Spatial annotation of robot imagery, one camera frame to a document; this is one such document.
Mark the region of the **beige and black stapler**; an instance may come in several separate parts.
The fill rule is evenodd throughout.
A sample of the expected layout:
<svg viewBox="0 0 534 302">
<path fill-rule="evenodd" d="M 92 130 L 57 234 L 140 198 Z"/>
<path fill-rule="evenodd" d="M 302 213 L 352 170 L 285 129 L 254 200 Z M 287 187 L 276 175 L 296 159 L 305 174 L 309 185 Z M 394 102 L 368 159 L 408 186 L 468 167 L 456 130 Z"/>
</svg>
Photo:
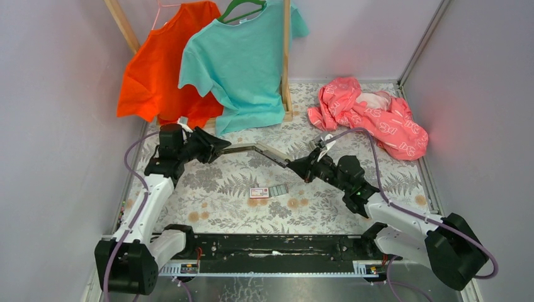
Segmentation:
<svg viewBox="0 0 534 302">
<path fill-rule="evenodd" d="M 243 144 L 234 144 L 230 145 L 227 148 L 224 148 L 220 151 L 218 151 L 216 154 L 221 155 L 227 155 L 227 154 L 236 154 L 236 153 L 242 153 L 242 152 L 256 152 L 267 159 L 270 159 L 275 164 L 279 165 L 282 168 L 285 168 L 289 162 L 293 161 L 293 159 L 283 152 L 272 148 L 270 146 L 267 146 L 263 143 L 243 143 Z"/>
</svg>

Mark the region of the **silver staple strip tray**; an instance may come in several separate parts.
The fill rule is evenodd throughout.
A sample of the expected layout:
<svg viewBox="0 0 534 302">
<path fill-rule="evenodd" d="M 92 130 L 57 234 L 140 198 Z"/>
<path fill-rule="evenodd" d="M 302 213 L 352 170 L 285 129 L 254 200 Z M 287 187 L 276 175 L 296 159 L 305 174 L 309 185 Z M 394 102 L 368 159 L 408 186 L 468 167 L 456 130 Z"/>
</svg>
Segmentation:
<svg viewBox="0 0 534 302">
<path fill-rule="evenodd" d="M 268 188 L 269 196 L 277 197 L 288 194 L 288 184 L 279 184 Z"/>
</svg>

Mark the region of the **white red staple box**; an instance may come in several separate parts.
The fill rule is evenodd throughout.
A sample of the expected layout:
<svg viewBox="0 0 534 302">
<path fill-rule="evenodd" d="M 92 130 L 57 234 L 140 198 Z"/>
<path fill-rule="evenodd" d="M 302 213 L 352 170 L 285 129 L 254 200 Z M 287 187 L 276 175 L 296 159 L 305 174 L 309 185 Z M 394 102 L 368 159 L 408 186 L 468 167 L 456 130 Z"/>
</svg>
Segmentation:
<svg viewBox="0 0 534 302">
<path fill-rule="evenodd" d="M 249 190 L 249 197 L 251 199 L 269 198 L 270 190 L 268 187 L 254 187 Z"/>
</svg>

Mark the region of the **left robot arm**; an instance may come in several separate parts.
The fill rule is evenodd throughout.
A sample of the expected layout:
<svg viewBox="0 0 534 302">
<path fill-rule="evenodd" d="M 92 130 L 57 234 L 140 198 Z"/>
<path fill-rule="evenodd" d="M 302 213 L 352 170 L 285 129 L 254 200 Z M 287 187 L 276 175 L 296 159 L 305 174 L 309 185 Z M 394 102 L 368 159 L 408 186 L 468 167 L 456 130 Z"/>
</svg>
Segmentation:
<svg viewBox="0 0 534 302">
<path fill-rule="evenodd" d="M 110 293 L 149 295 L 159 271 L 175 255 L 186 259 L 195 252 L 193 229 L 170 225 L 156 238 L 152 232 L 162 207 L 176 188 L 185 164 L 197 160 L 210 164 L 231 145 L 200 127 L 164 125 L 158 132 L 159 144 L 137 177 L 144 188 L 126 220 L 109 240 L 100 240 L 94 250 L 99 283 L 105 301 Z"/>
</svg>

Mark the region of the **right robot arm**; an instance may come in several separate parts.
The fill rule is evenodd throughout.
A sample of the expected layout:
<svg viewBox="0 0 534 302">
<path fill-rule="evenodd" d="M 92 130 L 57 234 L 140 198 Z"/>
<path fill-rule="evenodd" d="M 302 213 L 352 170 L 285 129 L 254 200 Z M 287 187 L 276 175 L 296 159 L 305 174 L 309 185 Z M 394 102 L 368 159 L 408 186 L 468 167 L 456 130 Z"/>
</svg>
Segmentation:
<svg viewBox="0 0 534 302">
<path fill-rule="evenodd" d="M 355 214 L 373 220 L 362 235 L 361 251 L 369 259 L 382 254 L 417 262 L 449 288 L 463 290 L 487 263 L 479 240 L 459 215 L 447 217 L 386 202 L 383 191 L 365 179 L 354 155 L 337 163 L 315 150 L 306 157 L 288 160 L 287 168 L 306 183 L 320 179 L 341 190 L 343 202 Z"/>
</svg>

